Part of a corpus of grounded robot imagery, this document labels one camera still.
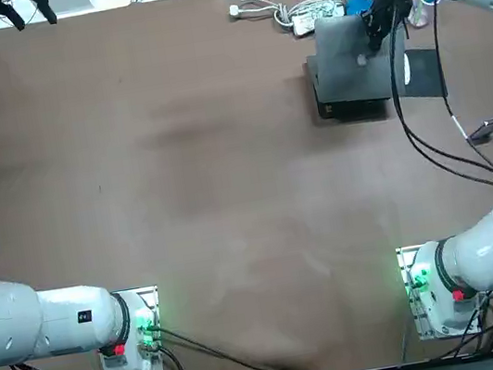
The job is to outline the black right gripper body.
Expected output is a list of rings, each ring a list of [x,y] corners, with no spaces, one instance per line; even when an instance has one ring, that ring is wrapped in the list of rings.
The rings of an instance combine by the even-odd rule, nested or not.
[[[393,22],[400,24],[411,12],[411,0],[372,0],[369,8],[373,14],[384,13],[386,17],[386,28],[390,30]]]

